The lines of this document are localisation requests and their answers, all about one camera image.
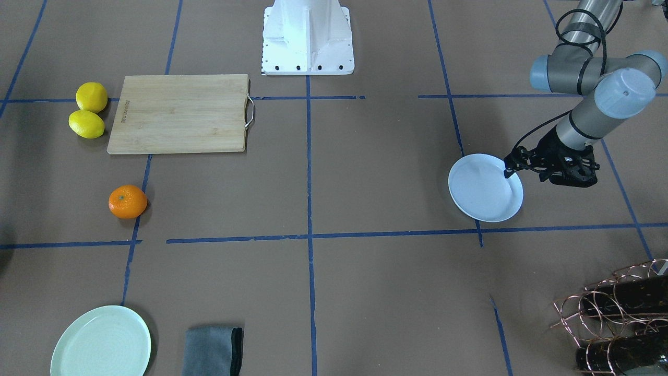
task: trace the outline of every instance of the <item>white plate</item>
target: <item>white plate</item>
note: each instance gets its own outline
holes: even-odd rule
[[[450,169],[448,188],[455,204],[468,216],[501,222],[520,210],[524,190],[517,174],[506,179],[504,161],[487,154],[461,158]]]
[[[51,376],[142,376],[150,352],[151,337],[138,314],[103,306],[65,330],[53,351]]]

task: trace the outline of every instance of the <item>black bottle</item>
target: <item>black bottle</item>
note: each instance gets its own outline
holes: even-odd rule
[[[640,367],[653,366],[668,375],[668,333],[647,333],[630,338],[594,343],[587,349],[578,349],[575,358],[581,371],[613,371],[620,375]]]
[[[627,314],[668,313],[668,276],[622,282],[614,289],[613,286],[594,289],[607,295],[592,292],[585,294],[582,300],[583,312],[593,317],[597,317],[599,311],[603,315],[619,315],[619,308],[612,300],[616,298]]]

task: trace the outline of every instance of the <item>wooden cutting board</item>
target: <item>wooden cutting board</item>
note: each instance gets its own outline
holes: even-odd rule
[[[247,95],[247,74],[126,76],[107,153],[244,151]]]

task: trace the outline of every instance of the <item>lemon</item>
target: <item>lemon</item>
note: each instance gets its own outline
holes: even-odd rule
[[[104,121],[93,112],[76,110],[69,116],[69,127],[84,138],[98,138],[104,133]]]
[[[86,82],[77,90],[76,99],[79,108],[97,114],[107,106],[107,90],[99,82]]]

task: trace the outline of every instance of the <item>folded towel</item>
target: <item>folded towel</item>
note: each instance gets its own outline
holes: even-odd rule
[[[200,326],[186,331],[181,376],[238,376],[244,331],[227,326]]]

